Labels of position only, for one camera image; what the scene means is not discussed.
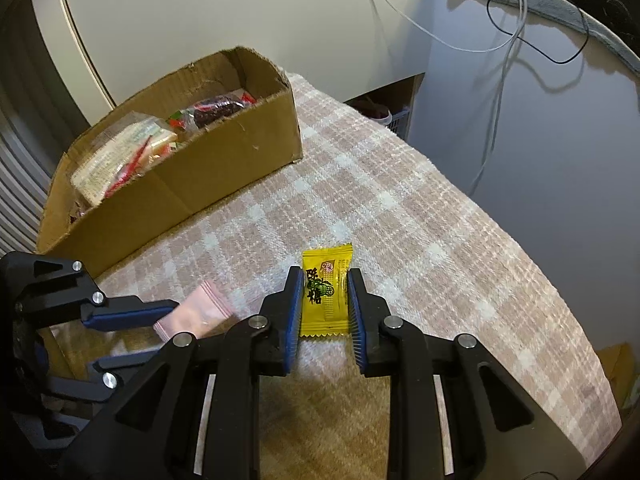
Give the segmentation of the pink candy packet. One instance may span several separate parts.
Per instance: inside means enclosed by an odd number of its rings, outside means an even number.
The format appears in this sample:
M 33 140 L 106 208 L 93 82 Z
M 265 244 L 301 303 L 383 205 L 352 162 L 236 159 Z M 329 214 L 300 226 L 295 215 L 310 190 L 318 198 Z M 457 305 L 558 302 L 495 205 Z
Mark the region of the pink candy packet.
M 163 342 L 181 332 L 203 339 L 222 334 L 239 321 L 224 295 L 211 281 L 202 281 L 178 307 L 153 325 Z

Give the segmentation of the clear cracker package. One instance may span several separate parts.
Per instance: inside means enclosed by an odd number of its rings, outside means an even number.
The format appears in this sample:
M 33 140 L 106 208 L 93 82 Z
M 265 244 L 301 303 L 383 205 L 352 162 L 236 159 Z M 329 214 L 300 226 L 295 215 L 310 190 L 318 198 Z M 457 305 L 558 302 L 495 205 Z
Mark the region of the clear cracker package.
M 163 119 L 130 112 L 94 138 L 70 173 L 70 183 L 86 205 L 96 207 L 175 151 L 178 140 Z

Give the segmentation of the yellow candy packet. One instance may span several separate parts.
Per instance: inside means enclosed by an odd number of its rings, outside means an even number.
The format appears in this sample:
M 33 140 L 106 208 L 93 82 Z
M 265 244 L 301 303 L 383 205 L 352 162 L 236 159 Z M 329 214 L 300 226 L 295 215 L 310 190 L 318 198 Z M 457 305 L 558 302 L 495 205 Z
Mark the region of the yellow candy packet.
M 351 263 L 352 244 L 303 252 L 305 284 L 300 336 L 348 333 L 347 273 Z

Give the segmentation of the red dark snack packet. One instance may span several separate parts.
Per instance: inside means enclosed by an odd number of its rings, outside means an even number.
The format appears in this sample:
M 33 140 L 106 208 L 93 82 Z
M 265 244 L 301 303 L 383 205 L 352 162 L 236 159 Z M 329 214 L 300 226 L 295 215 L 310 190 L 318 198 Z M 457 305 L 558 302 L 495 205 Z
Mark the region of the red dark snack packet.
M 247 107 L 253 106 L 257 100 L 243 89 L 234 90 L 219 96 L 212 96 L 182 110 L 177 110 L 168 117 L 172 128 L 195 132 L 216 122 L 216 120 L 234 115 Z

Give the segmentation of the pink plaid tablecloth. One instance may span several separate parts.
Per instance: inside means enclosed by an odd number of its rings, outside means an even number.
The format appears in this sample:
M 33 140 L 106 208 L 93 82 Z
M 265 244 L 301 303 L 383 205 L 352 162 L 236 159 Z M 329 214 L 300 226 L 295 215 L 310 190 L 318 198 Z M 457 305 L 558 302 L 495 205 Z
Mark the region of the pink plaid tablecloth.
M 99 286 L 181 301 L 209 280 L 246 318 L 304 250 L 352 243 L 369 292 L 424 333 L 477 336 L 590 465 L 622 423 L 559 292 L 428 158 L 287 75 L 304 158 L 157 238 Z M 348 337 L 303 339 L 291 375 L 260 381 L 260 478 L 385 479 L 388 388 L 360 375 Z

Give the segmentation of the brown cardboard box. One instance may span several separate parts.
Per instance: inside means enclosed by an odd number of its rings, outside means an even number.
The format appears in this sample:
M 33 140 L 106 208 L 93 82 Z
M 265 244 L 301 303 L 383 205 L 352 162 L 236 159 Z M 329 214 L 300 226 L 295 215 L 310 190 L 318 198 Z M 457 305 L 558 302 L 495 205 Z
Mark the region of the brown cardboard box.
M 255 104 L 185 144 L 79 219 L 72 172 L 96 139 L 131 112 L 168 118 L 180 108 L 244 89 Z M 303 157 L 288 77 L 258 52 L 235 47 L 163 76 L 70 144 L 58 162 L 37 238 L 40 254 L 82 261 L 97 276 L 213 203 Z

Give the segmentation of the white cabinet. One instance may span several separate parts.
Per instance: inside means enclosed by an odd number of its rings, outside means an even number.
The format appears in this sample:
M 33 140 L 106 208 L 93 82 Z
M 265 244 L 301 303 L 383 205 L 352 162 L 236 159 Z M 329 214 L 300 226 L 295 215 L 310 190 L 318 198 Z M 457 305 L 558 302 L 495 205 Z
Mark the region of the white cabinet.
M 178 68 L 249 47 L 345 101 L 424 71 L 428 0 L 32 0 L 55 68 L 98 122 Z

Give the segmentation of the grey windowsill cloth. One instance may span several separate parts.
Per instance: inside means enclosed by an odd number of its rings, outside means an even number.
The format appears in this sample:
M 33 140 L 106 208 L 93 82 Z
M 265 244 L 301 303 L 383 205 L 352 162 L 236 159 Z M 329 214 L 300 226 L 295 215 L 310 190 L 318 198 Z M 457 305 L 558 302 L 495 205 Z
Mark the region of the grey windowsill cloth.
M 491 0 L 504 6 L 518 6 L 518 0 Z M 578 10 L 577 6 L 567 0 L 527 0 L 528 12 L 574 30 L 574 32 L 589 32 L 589 37 L 600 42 L 608 52 L 615 55 L 627 68 L 639 77 L 639 55 L 628 47 L 622 38 L 612 32 L 605 24 L 593 18 L 586 11 Z

